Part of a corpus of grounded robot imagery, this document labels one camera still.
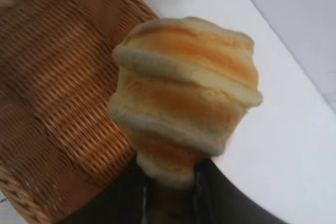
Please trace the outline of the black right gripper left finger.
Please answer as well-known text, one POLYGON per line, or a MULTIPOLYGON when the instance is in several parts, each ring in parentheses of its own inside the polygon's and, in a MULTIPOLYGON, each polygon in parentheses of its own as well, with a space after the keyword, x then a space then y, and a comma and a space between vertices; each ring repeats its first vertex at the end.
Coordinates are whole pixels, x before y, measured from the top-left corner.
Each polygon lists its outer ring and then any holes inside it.
POLYGON ((142 222, 146 176, 133 156, 121 174, 99 195, 64 219, 64 223, 142 222))

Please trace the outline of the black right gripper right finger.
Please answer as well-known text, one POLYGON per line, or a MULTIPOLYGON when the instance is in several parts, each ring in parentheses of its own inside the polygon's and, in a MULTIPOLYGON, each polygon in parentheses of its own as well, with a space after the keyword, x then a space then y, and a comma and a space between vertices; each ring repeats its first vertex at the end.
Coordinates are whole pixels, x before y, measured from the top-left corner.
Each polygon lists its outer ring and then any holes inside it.
POLYGON ((241 192, 207 158, 195 166, 195 223, 285 223, 241 192))

